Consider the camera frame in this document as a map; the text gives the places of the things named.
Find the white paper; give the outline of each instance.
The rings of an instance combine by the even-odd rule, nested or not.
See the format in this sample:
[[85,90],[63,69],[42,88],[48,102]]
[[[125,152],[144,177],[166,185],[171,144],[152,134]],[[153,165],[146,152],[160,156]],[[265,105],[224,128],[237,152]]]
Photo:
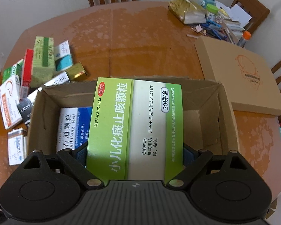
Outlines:
[[238,18],[235,17],[235,16],[233,15],[233,13],[231,12],[230,7],[227,7],[226,5],[224,5],[223,3],[218,2],[218,1],[216,1],[216,7],[217,7],[218,9],[221,9],[221,8],[224,9],[225,12],[228,14],[229,18],[230,18],[232,21],[238,21]]
[[241,27],[245,27],[247,23],[252,18],[245,10],[243,10],[239,5],[235,4],[230,11],[233,13],[233,16],[238,18]]
[[229,22],[225,22],[225,24],[227,25],[227,27],[229,27],[229,29],[233,31],[244,31],[244,28],[241,25],[237,25]]

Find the green bottle cap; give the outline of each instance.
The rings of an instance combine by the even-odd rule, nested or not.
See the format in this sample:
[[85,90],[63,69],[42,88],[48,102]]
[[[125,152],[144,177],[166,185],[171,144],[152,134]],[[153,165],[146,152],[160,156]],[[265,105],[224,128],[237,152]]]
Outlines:
[[212,5],[212,4],[207,4],[206,9],[207,9],[208,12],[211,12],[211,13],[214,13],[214,14],[217,14],[217,12],[218,12],[218,8],[215,5]]

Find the green and white medicine box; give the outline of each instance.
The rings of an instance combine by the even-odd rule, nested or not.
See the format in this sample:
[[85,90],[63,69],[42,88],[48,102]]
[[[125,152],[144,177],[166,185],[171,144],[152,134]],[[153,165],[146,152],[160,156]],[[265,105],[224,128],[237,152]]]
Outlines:
[[55,73],[54,41],[37,36],[33,48],[31,88],[38,88],[53,78]]
[[3,75],[2,75],[2,84],[11,76],[13,76],[14,74],[19,76],[19,79],[21,81],[21,76],[22,76],[22,67],[23,67],[23,62],[24,60],[21,59],[20,61],[18,61],[16,64],[12,65],[9,68],[6,68],[3,71]]
[[104,181],[164,180],[182,171],[181,85],[98,78],[87,169]]

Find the cardboard box lid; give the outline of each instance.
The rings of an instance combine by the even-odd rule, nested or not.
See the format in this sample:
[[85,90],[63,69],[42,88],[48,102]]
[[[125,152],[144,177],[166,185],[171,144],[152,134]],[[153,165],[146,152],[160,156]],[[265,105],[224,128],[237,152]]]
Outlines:
[[223,83],[234,110],[281,114],[281,94],[261,56],[209,37],[198,38],[195,46],[204,78]]

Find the wet table surface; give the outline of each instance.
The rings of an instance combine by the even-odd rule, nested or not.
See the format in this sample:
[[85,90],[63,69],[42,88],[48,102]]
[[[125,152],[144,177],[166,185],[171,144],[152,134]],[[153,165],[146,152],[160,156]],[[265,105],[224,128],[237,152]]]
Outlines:
[[[168,11],[167,2],[126,2],[67,13],[25,30],[4,68],[33,48],[35,36],[68,40],[74,62],[88,80],[98,77],[179,76],[204,79],[194,32]],[[275,116],[235,111],[240,152],[263,177],[273,199],[281,192],[281,137]],[[0,187],[16,166],[9,166],[7,133],[0,112]]]

